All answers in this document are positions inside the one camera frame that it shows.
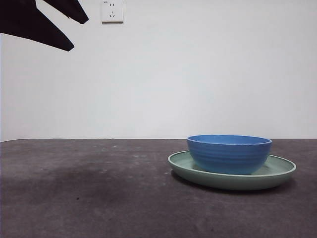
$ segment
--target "bowl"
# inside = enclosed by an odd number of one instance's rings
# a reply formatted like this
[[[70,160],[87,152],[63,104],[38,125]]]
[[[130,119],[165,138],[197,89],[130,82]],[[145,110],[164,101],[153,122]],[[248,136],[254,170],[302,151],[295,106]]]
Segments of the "bowl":
[[[264,164],[272,141],[247,135],[193,135],[187,144],[195,163],[220,174],[249,175]]]

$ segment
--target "light green plate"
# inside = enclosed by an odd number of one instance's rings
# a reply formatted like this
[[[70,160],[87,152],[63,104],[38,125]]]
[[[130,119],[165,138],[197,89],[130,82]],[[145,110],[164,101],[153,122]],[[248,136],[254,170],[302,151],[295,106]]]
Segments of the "light green plate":
[[[208,187],[230,190],[258,190],[276,187],[291,178],[296,165],[286,159],[269,155],[264,165],[251,175],[227,175],[206,172],[199,168],[189,151],[168,157],[172,169],[182,178]]]

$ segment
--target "floor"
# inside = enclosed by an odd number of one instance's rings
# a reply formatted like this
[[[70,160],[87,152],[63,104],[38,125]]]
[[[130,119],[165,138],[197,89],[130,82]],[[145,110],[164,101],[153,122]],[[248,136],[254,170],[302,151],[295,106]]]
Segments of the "floor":
[[[315,238],[317,140],[274,140],[297,164],[276,188],[234,192],[187,182],[168,155],[185,140],[1,143],[3,238]]]

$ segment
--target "electrical outlet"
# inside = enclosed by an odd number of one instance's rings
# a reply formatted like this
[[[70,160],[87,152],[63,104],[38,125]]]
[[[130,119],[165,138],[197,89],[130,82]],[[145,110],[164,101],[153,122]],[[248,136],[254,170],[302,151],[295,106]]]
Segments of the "electrical outlet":
[[[123,0],[102,1],[102,23],[123,22]]]

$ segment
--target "black object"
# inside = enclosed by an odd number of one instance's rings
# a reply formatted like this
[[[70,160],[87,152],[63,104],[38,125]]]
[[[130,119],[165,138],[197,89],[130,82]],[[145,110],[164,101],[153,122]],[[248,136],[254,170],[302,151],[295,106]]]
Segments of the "black object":
[[[88,20],[77,0],[45,0],[79,23]],[[71,41],[36,7],[35,0],[0,0],[0,32],[23,37],[65,51],[74,48]]]

